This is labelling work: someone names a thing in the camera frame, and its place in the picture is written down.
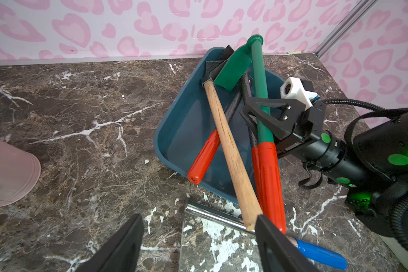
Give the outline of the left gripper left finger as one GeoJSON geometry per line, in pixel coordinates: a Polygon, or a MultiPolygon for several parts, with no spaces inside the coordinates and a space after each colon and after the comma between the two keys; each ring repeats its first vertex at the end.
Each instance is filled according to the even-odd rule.
{"type": "Polygon", "coordinates": [[[134,214],[88,261],[79,272],[134,272],[141,250],[144,226],[134,214]]]}

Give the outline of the wooden handled tool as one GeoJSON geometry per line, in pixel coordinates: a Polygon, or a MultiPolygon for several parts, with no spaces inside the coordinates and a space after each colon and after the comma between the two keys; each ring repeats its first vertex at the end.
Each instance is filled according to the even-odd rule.
{"type": "Polygon", "coordinates": [[[212,61],[206,62],[202,85],[205,89],[216,129],[222,144],[233,187],[240,205],[244,225],[247,231],[254,231],[257,217],[262,214],[262,210],[213,83],[213,80],[218,73],[218,68],[221,66],[222,63],[218,61],[215,63],[212,61]]]}

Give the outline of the green handled garden tool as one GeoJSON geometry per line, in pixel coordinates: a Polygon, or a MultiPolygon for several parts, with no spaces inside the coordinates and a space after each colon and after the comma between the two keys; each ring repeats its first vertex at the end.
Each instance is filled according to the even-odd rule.
{"type": "MultiPolygon", "coordinates": [[[[247,43],[238,48],[228,59],[213,81],[214,86],[222,86],[231,91],[249,66],[252,66],[256,95],[258,98],[266,99],[268,91],[262,54],[263,42],[262,36],[251,36],[247,43]]],[[[265,138],[264,133],[261,132],[259,137],[263,140],[265,138]]],[[[274,140],[258,143],[258,150],[260,156],[261,199],[263,200],[262,206],[260,206],[262,214],[266,215],[282,233],[286,233],[281,178],[274,140]]],[[[252,187],[257,197],[256,186],[252,187]]]]}

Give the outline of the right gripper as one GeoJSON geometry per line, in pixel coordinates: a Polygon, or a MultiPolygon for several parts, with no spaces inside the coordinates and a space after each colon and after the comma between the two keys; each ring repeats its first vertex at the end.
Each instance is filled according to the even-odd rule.
{"type": "Polygon", "coordinates": [[[241,112],[256,121],[259,143],[275,140],[277,152],[287,153],[320,138],[325,107],[314,105],[320,96],[309,80],[290,77],[280,91],[280,99],[248,97],[241,112]]]}

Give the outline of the blue handled metal tool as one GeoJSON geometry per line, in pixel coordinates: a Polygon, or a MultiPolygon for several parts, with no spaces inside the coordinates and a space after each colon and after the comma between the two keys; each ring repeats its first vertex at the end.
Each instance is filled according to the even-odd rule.
{"type": "MultiPolygon", "coordinates": [[[[198,204],[196,202],[189,202],[185,208],[187,214],[197,216],[202,219],[221,224],[223,226],[232,228],[242,233],[255,236],[255,231],[247,231],[241,219],[232,215],[214,210],[210,207],[198,204]]],[[[286,238],[292,245],[300,250],[300,252],[307,258],[317,261],[321,264],[334,267],[336,269],[345,270],[347,268],[346,259],[339,253],[332,250],[325,249],[318,245],[314,245],[300,239],[292,238],[286,235],[286,238]]]]}

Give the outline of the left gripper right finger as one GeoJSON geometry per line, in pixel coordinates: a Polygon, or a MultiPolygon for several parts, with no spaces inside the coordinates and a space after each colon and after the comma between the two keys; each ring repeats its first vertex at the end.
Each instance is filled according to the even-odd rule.
{"type": "Polygon", "coordinates": [[[266,215],[257,217],[255,233],[264,272],[318,271],[266,215]]]}

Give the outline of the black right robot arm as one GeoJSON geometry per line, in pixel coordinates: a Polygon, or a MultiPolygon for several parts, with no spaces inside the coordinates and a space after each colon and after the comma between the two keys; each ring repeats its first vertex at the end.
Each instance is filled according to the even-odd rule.
{"type": "Polygon", "coordinates": [[[385,109],[354,99],[322,99],[308,80],[290,78],[278,99],[247,95],[241,113],[253,135],[269,129],[279,157],[294,156],[321,179],[348,189],[346,205],[372,232],[394,238],[408,252],[408,108],[385,109]],[[324,129],[328,105],[367,110],[361,120],[387,122],[354,134],[350,122],[343,139],[324,129]]]}

